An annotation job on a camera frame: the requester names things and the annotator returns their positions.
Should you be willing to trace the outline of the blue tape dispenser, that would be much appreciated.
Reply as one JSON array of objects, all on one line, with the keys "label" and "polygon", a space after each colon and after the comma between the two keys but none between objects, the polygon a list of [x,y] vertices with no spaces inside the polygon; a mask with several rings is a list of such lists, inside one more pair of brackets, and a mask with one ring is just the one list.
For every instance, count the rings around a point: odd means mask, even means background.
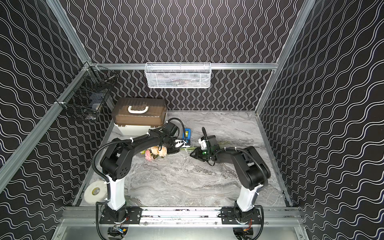
[{"label": "blue tape dispenser", "polygon": [[185,128],[184,134],[184,147],[188,148],[191,146],[191,129]]}]

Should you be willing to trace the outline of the pink flower bouquet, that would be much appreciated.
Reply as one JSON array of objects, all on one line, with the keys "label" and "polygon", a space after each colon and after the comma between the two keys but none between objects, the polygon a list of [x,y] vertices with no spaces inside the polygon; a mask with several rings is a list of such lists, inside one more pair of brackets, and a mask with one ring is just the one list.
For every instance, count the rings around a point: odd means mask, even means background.
[{"label": "pink flower bouquet", "polygon": [[152,162],[158,158],[165,158],[166,156],[169,156],[169,155],[175,155],[183,152],[191,153],[195,149],[196,147],[183,147],[178,150],[173,150],[173,149],[167,149],[166,147],[160,148],[155,146],[155,147],[148,148],[144,151],[141,151],[140,154],[143,155],[147,161]]}]

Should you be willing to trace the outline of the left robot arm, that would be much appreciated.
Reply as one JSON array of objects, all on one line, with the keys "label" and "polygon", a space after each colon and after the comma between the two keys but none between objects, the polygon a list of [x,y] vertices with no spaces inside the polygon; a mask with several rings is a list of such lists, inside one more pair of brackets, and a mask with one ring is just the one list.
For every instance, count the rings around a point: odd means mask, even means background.
[{"label": "left robot arm", "polygon": [[105,180],[107,197],[96,206],[104,205],[103,215],[114,223],[123,223],[128,214],[124,195],[125,177],[131,170],[133,157],[151,147],[178,152],[184,145],[186,128],[178,118],[171,118],[160,127],[149,129],[136,138],[115,139],[99,148],[92,158],[94,172]]}]

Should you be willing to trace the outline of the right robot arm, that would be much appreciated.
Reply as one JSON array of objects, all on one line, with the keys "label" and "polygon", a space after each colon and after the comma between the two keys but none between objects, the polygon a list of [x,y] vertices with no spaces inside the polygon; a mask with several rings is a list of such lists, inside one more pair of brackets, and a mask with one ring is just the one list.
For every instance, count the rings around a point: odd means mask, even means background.
[{"label": "right robot arm", "polygon": [[243,149],[221,148],[215,136],[202,137],[199,144],[190,157],[208,164],[212,162],[211,166],[216,163],[228,163],[235,167],[242,187],[229,219],[239,223],[258,219],[261,211],[256,210],[255,202],[259,192],[269,184],[271,172],[257,150],[253,146]]}]

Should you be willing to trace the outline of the white tape roll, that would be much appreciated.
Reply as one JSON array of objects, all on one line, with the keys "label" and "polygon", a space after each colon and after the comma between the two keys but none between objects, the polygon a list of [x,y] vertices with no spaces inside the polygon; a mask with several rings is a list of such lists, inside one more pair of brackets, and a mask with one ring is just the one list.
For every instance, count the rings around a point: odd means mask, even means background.
[{"label": "white tape roll", "polygon": [[86,203],[95,205],[96,202],[104,202],[107,197],[107,184],[104,181],[95,181],[86,188],[83,199]]}]

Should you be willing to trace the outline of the brown lid storage box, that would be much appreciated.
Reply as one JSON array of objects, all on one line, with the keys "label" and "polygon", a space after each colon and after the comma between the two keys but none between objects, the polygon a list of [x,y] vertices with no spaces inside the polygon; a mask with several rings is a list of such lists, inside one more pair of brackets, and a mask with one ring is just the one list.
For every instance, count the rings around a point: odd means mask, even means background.
[{"label": "brown lid storage box", "polygon": [[115,104],[112,118],[124,136],[136,137],[162,126],[167,111],[163,99],[121,98]]}]

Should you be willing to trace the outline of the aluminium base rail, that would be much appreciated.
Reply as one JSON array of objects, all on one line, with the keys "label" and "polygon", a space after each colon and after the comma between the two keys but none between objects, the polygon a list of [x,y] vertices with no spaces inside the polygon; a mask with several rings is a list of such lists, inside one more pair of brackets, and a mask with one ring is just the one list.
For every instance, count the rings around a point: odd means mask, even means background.
[{"label": "aluminium base rail", "polygon": [[[190,228],[230,228],[247,227],[245,220],[235,220],[230,207],[132,207],[128,210],[128,220],[124,227],[190,227]],[[265,227],[296,227],[301,224],[301,214],[296,208],[264,208]],[[107,220],[103,214],[96,218],[93,207],[68,207],[61,218],[64,226],[112,227],[116,223]]]}]

